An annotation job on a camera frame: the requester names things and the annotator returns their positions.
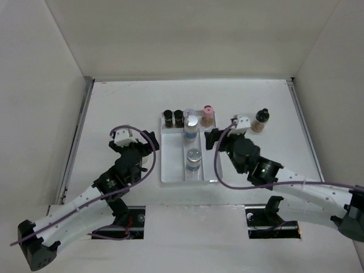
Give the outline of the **pink cap spice bottle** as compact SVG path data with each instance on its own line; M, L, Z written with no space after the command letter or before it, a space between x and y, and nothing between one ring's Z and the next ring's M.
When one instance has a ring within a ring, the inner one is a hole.
M204 127L210 127L213 125L214 122L214 109L210 105L204 106L203 109L203 116L201 117L201 124Z

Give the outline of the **blue label silver-cap jar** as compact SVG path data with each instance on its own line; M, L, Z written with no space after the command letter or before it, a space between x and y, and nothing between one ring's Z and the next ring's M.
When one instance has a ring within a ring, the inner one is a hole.
M195 115L188 115L184 119L184 138L189 142L194 142L197 137L198 118Z
M200 169L202 152L197 148L191 148L186 154L186 169L195 172Z

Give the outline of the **small black cap spice bottle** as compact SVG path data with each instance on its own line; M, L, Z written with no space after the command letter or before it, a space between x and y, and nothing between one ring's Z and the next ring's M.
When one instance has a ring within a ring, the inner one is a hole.
M165 110L163 112L164 117L164 123L166 128L172 128L173 127L173 112L169 109Z

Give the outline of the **black grinder top spice bottle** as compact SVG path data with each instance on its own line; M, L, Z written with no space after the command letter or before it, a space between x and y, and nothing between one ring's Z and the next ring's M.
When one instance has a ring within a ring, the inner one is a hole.
M261 133L269 119L270 114L267 108L259 110L255 115L255 119L251 123L252 131Z

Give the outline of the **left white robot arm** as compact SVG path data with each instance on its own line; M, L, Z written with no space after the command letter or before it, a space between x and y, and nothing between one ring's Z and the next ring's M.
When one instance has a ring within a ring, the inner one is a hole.
M160 149L154 132L140 131L142 143L133 137L129 125L111 130L109 147L120 157L74 200L54 213L37 221L24 220L18 225L22 253L32 272L41 270L55 260L70 243L109 226L123 226L129 209L122 196L140 184L152 172L143 167L143 159L156 156Z

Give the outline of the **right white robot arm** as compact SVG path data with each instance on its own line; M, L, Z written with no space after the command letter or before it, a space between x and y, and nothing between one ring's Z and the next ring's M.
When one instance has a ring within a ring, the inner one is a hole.
M332 228L354 241L363 241L363 187L340 183L311 181L284 168L278 162L260 155L259 146L245 134L234 133L231 126L212 129L204 134L206 149L215 156L225 152L238 174L245 174L250 185L237 187L217 180L224 187L237 191L267 189L277 192L270 197L264 210L265 221L277 225L284 215L295 221L310 222ZM281 194L299 199L289 202Z

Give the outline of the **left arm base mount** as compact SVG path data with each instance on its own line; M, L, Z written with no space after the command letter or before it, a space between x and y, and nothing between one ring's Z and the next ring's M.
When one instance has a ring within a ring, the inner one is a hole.
M120 200L113 202L111 208L115 217L113 223L91 232L91 239L124 241L144 238L145 206L126 206L123 200Z

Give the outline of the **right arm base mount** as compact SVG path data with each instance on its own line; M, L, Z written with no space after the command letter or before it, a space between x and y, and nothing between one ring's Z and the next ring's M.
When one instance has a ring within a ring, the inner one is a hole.
M284 198L271 196L267 204L245 207L247 232L250 239L300 239L297 221L285 221L279 215Z

